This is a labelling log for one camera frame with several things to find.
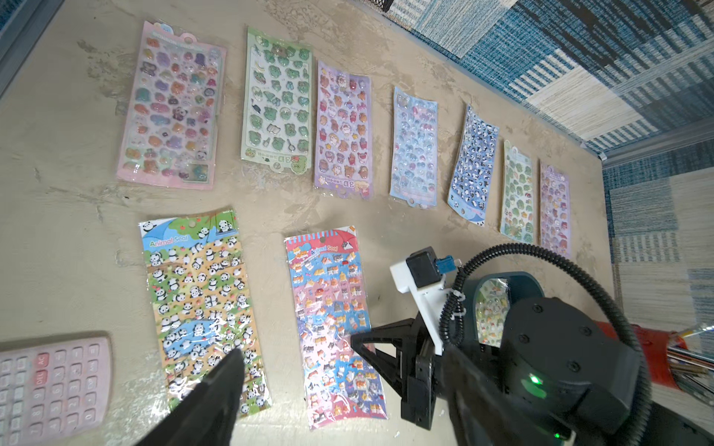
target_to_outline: sticker sheet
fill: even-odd
[[[285,240],[311,429],[345,418],[386,419],[377,372],[350,348],[370,330],[353,226]]]
[[[348,198],[372,196],[372,93],[367,76],[318,63],[315,187]]]
[[[169,407],[234,348],[246,365],[241,416],[271,406],[232,210],[139,224]]]
[[[438,104],[394,87],[394,147],[390,195],[409,206],[436,206]]]
[[[458,215],[479,226],[483,226],[486,219],[497,141],[498,127],[484,122],[471,106],[466,106],[448,205]]]
[[[275,172],[312,166],[312,48],[248,28],[241,158]]]
[[[170,30],[144,22],[116,175],[211,189],[226,50]]]
[[[508,302],[508,282],[490,279],[483,283],[476,296],[476,330],[481,344],[501,346],[503,324],[511,309]]]
[[[570,180],[540,165],[540,245],[570,258]]]
[[[503,152],[501,233],[517,242],[534,243],[533,164],[508,140]]]

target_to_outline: stain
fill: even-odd
[[[77,46],[87,53],[87,76],[97,82],[102,96],[116,100],[114,115],[125,116],[134,82],[136,53],[124,48],[100,51],[84,40],[77,41]]]

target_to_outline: calculator keypad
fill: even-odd
[[[110,372],[106,338],[0,352],[0,446],[33,445],[101,424]]]

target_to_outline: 3d puffy sticker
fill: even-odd
[[[188,44],[144,22],[118,178],[155,186],[213,187],[218,104],[201,93],[220,97],[225,58],[220,46]],[[206,82],[212,87],[202,88]]]
[[[276,172],[312,166],[312,50],[248,28],[241,158]]]
[[[552,166],[540,165],[540,245],[570,258],[570,180]]]
[[[139,224],[169,407],[234,348],[246,367],[241,416],[271,406],[233,211]]]
[[[409,206],[436,206],[438,104],[394,87],[394,147],[390,195]]]
[[[503,143],[503,154],[501,233],[518,242],[534,243],[533,164],[508,140]]]
[[[367,76],[318,63],[315,187],[341,198],[372,195],[372,97]]]
[[[350,347],[370,330],[354,227],[285,240],[311,429],[354,417],[387,418],[379,374]]]
[[[483,122],[471,106],[466,106],[448,205],[458,215],[479,226],[483,226],[486,219],[497,141],[498,127]]]

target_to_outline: calculator button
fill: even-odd
[[[32,402],[44,401],[44,387],[32,391]]]
[[[49,405],[49,414],[51,417],[56,417],[62,413],[62,401],[53,401]]]
[[[87,348],[87,353],[89,354],[90,358],[98,358],[99,357],[99,344],[92,344]]]
[[[90,376],[87,378],[87,390],[94,390],[96,389],[96,381],[97,377],[96,376]]]
[[[84,411],[84,423],[88,424],[94,421],[94,409],[87,409]]]
[[[44,415],[44,406],[42,404],[34,406],[30,410],[30,421],[42,421],[42,415]]]
[[[35,385],[45,385],[47,384],[47,370],[38,370],[35,373]]]
[[[84,396],[84,404],[92,407],[96,404],[96,393],[90,392]]]
[[[79,380],[70,381],[69,386],[67,387],[67,395],[70,395],[70,396],[78,395],[80,389],[81,389],[81,383],[79,382]]]
[[[79,409],[79,397],[72,397],[67,400],[67,410],[72,412]]]
[[[57,350],[54,353],[54,362],[57,363],[58,365],[64,364],[65,359],[67,359],[67,351],[66,350]]]
[[[55,367],[52,370],[52,382],[64,381],[64,367]]]
[[[42,436],[42,423],[36,422],[30,425],[29,433],[31,438],[40,438]]]
[[[59,418],[52,418],[47,422],[47,430],[50,434],[57,434],[62,429],[62,421]]]
[[[62,384],[55,384],[52,386],[52,396],[55,398],[62,398],[64,393],[64,386]]]
[[[40,353],[35,361],[37,368],[45,368],[49,365],[49,353]]]
[[[79,422],[79,414],[78,413],[73,413],[73,414],[67,415],[67,421],[66,421],[65,427],[68,430],[74,430],[74,428],[77,427],[78,422]]]

